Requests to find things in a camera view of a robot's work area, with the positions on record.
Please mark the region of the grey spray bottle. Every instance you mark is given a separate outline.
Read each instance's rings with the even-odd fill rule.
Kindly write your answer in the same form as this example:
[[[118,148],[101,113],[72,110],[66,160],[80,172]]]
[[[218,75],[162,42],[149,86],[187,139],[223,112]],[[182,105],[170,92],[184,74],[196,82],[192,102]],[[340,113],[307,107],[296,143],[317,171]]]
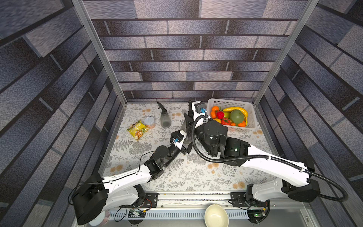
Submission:
[[[184,132],[187,133],[187,136],[186,136],[186,138],[184,140],[185,144],[189,144],[192,141],[192,137],[191,137],[192,124],[193,124],[193,120],[189,119],[189,118],[187,118],[186,120],[184,120],[182,122],[181,130],[183,130]]]
[[[172,121],[171,121],[171,118],[169,116],[169,114],[167,112],[165,113],[161,113],[161,116],[160,116],[160,123],[161,123],[161,126],[162,128],[169,128],[172,124]]]

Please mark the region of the black spray nozzle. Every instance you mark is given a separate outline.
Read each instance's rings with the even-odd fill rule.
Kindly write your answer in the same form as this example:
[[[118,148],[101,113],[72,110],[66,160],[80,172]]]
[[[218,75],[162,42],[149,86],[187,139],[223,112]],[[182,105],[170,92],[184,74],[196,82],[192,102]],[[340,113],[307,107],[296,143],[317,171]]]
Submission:
[[[188,112],[187,112],[187,115],[192,119],[192,120],[194,120],[194,113],[193,113],[193,109],[192,109],[192,101],[191,100],[189,100],[188,101],[188,107],[189,107],[189,109],[188,109]]]
[[[167,109],[160,102],[157,102],[157,104],[158,104],[158,109],[161,109],[161,114],[166,114]]]

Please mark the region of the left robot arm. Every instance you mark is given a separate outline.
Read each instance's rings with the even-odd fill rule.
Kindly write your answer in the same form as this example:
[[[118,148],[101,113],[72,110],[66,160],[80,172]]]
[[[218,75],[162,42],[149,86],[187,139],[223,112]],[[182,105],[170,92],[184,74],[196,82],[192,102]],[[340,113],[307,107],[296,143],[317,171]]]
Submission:
[[[93,174],[71,193],[78,225],[117,206],[141,206],[146,198],[142,184],[158,179],[179,154],[189,154],[191,150],[191,145],[159,146],[144,164],[131,171],[107,177]]]

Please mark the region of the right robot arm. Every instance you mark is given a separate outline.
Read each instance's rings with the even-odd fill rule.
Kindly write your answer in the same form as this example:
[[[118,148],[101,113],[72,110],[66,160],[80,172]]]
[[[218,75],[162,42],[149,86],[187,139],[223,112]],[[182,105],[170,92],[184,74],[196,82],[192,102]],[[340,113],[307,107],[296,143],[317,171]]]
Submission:
[[[288,197],[294,201],[311,202],[320,197],[315,172],[301,162],[293,162],[266,153],[249,143],[228,137],[228,128],[206,114],[198,117],[184,114],[190,147],[205,161],[257,169],[274,176],[262,184],[249,184],[244,194],[248,205],[270,199]]]

